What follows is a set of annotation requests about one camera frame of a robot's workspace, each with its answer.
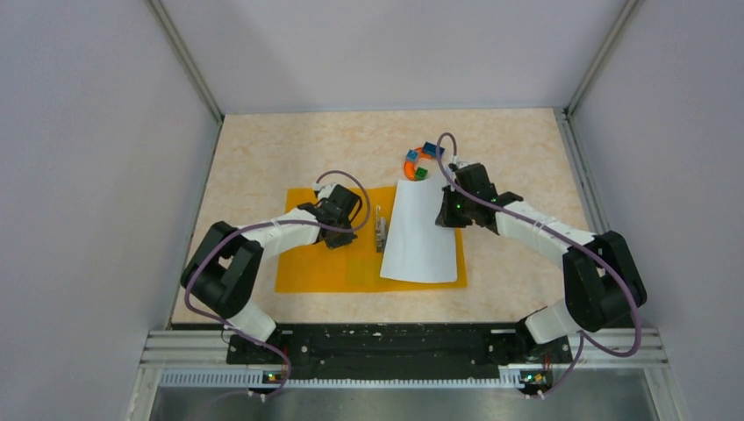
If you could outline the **white paper sheets stack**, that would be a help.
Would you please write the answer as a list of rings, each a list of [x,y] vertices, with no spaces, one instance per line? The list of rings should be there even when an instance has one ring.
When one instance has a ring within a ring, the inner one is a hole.
[[[442,175],[397,183],[382,278],[418,284],[457,281],[455,230],[436,225],[446,185]]]

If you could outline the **orange plastic clip folder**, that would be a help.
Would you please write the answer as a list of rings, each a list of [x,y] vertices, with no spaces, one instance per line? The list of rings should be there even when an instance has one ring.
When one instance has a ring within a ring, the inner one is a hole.
[[[328,249],[323,243],[282,253],[278,259],[275,291],[278,293],[377,293],[425,289],[464,289],[468,273],[461,232],[455,230],[457,281],[418,284],[380,276],[396,186],[370,189],[372,215],[348,246]]]

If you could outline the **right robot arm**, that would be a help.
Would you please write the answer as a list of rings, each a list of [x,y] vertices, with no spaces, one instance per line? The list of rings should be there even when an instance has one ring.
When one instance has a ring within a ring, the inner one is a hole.
[[[510,191],[499,194],[480,163],[448,165],[447,186],[436,224],[448,228],[477,225],[514,239],[554,263],[563,273],[564,296],[517,323],[514,348],[526,361],[537,361],[550,342],[578,333],[586,338],[626,318],[633,323],[629,356],[640,346],[639,308],[647,301],[625,238],[617,232],[587,232],[532,207]]]

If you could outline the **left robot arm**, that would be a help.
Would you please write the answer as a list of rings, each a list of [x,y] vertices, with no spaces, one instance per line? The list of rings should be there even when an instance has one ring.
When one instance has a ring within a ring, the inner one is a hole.
[[[182,287],[220,323],[249,336],[248,352],[260,362],[275,360],[282,348],[276,322],[252,299],[262,262],[301,246],[323,242],[334,249],[356,239],[352,221],[362,198],[337,183],[315,194],[316,202],[255,225],[213,224],[182,272]]]

